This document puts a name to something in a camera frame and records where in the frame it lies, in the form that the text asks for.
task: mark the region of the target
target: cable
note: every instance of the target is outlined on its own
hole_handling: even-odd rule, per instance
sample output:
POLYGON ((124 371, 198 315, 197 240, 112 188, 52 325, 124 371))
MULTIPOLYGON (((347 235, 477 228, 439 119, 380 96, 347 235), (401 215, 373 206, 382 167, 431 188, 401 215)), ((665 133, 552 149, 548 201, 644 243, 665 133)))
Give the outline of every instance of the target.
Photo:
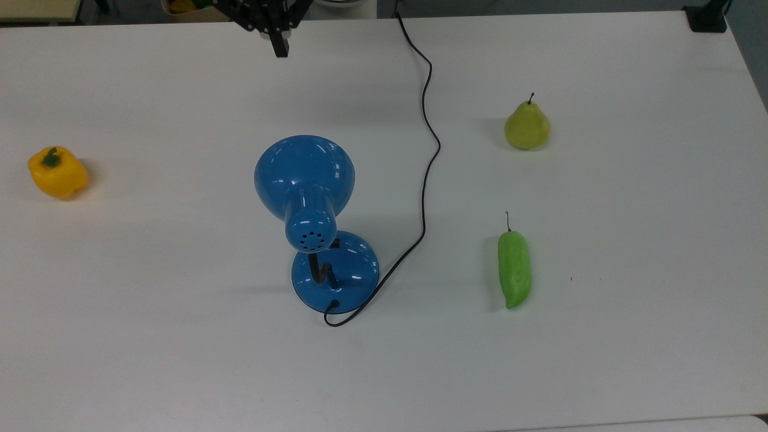
POLYGON ((371 295, 368 296, 368 298, 354 311, 351 315, 349 315, 347 318, 344 319, 344 321, 340 321, 338 323, 332 323, 328 321, 328 313, 332 311, 333 309, 337 308, 339 306, 339 302, 334 300, 331 302, 331 304, 328 305, 328 308, 326 309, 326 312, 323 314, 323 320, 328 324, 330 327, 341 327, 344 324, 350 322, 354 317, 356 317, 367 305, 368 303, 373 300, 373 298, 376 296, 376 293, 379 292, 380 289, 384 286, 384 283, 387 282, 390 276, 392 276, 392 273, 395 272, 395 269, 402 263, 403 260, 408 257, 408 255, 411 254, 411 252, 416 249, 416 246, 419 246, 419 243, 422 242, 424 239, 424 236, 427 233, 427 220, 426 220, 426 212, 425 212, 425 205, 424 205, 424 196, 426 193, 427 188, 427 178, 429 177, 429 170, 432 168, 432 163, 437 158, 437 155, 440 154, 440 150, 442 149, 442 143, 440 142, 440 138, 438 138, 437 134, 435 133, 435 129, 432 128, 432 125, 429 124, 429 119, 427 118, 427 111, 425 107, 425 100, 426 100, 426 94, 427 94, 427 87, 429 87, 429 82, 432 80, 432 62, 424 55, 421 51, 413 44, 413 41, 411 41, 410 36, 408 36, 408 32, 406 31, 405 25, 402 23, 402 17, 400 16, 400 13, 395 10, 395 17, 397 18, 397 21, 400 23, 400 28, 402 29, 402 34, 406 37, 406 41, 408 42, 408 45, 411 45, 411 48, 413 51, 416 52, 421 58, 424 59, 424 61, 427 62, 429 65, 429 73, 427 74, 427 79, 424 82, 424 88, 422 89, 422 117, 424 118, 424 122, 427 124, 427 128, 429 128, 429 132, 432 133, 432 137, 435 139, 435 142, 437 143, 437 150, 435 151, 435 154, 432 155, 432 159, 429 160, 429 163, 427 164, 427 168, 424 171, 424 180, 422 181, 422 205, 421 205, 421 216, 422 216, 422 233, 419 235, 419 239, 414 242, 410 248, 408 248, 405 252, 400 255, 400 258, 395 261, 392 268, 389 269, 389 271, 384 275, 382 280, 379 282, 378 285, 376 285, 376 288, 371 292, 371 295))

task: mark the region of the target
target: white table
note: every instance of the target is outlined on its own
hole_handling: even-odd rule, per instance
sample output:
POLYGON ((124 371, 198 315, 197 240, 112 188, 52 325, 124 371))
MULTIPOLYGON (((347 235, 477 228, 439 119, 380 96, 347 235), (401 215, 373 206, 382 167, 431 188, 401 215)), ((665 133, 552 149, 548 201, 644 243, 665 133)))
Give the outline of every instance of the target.
POLYGON ((0 29, 0 428, 504 430, 768 412, 768 115, 682 12, 406 20, 444 152, 429 232, 331 329, 253 189, 281 138, 342 145, 339 228, 388 269, 434 143, 394 21, 0 29), (531 91, 552 136, 503 142, 531 91), (59 202, 27 159, 64 145, 59 202), (503 308, 504 212, 535 282, 503 308))

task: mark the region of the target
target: floor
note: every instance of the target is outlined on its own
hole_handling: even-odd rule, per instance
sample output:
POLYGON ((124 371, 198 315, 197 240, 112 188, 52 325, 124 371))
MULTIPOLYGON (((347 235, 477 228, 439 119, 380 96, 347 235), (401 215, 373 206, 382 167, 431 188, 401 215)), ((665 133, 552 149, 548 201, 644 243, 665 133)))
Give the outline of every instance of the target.
MULTIPOLYGON (((107 0, 101 13, 95 0, 83 0, 81 20, 87 25, 172 22, 161 0, 107 0)), ((396 0, 379 0, 379 18, 392 14, 396 0)), ((460 15, 523 15, 541 13, 679 11, 706 0, 398 0, 403 17, 460 15)), ((757 91, 768 108, 768 1, 733 0, 728 22, 739 44, 757 91)))

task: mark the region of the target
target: toy fruit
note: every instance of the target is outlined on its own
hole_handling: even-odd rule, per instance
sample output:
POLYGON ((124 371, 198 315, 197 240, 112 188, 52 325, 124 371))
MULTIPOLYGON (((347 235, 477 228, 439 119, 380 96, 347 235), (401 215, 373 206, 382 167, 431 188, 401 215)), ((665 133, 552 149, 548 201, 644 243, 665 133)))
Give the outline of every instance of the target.
POLYGON ((533 93, 527 102, 518 106, 504 124, 504 135, 514 148, 531 150, 549 138, 549 119, 535 103, 533 93))
POLYGON ((29 174, 41 191, 62 200, 88 184, 83 164, 63 147, 46 147, 32 156, 29 174))
POLYGON ((522 234, 509 228, 498 238, 498 279, 507 301, 507 309, 519 306, 531 292, 531 258, 522 234))

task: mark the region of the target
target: yellow bell pepper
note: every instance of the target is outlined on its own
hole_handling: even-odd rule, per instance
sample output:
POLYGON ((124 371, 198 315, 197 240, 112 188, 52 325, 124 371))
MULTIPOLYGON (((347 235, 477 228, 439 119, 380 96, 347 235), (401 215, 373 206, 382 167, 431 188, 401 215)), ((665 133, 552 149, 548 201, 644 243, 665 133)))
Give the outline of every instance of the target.
POLYGON ((83 164, 63 147, 46 147, 32 156, 29 173, 41 191, 62 200, 88 184, 83 164))

